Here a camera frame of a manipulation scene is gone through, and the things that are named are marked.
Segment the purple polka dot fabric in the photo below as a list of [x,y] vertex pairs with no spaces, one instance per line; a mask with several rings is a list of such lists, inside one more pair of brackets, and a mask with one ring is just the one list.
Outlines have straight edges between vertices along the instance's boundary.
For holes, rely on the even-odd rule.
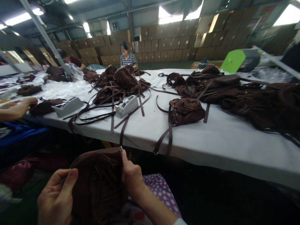
[[156,197],[158,197],[158,199],[161,200],[162,203],[164,203],[178,217],[181,217],[178,205],[163,176],[160,173],[157,173],[143,177],[145,184],[150,188],[154,195],[156,195]]

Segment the plaid shirt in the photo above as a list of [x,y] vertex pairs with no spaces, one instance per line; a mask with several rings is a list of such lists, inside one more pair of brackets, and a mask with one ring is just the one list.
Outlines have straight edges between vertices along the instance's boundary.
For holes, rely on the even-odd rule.
[[135,56],[132,53],[128,53],[128,59],[126,59],[123,55],[120,55],[120,63],[121,66],[127,66],[127,65],[137,65],[137,59],[135,58]]

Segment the blue fabric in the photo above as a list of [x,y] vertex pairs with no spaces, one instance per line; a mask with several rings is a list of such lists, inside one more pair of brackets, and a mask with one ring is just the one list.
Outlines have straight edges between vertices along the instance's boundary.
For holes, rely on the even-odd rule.
[[8,135],[0,138],[0,147],[14,144],[24,138],[49,130],[48,128],[32,129],[30,126],[21,124],[19,122],[6,122],[3,124],[12,129],[12,131]]

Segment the green machine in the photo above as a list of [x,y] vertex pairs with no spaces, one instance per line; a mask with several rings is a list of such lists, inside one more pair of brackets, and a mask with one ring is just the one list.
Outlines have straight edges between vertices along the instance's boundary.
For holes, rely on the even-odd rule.
[[229,73],[250,72],[259,64],[260,54],[257,49],[237,49],[226,56],[221,69]]

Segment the sleeve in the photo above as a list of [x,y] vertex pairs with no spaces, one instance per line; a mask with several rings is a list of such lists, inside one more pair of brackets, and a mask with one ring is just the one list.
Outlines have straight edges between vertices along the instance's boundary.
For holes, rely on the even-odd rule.
[[123,57],[120,55],[120,66],[124,66],[123,65]]
[[137,59],[135,58],[135,55],[132,54],[132,65],[136,66],[138,65]]
[[187,225],[187,224],[183,221],[182,218],[178,218],[178,220],[176,220],[174,225]]

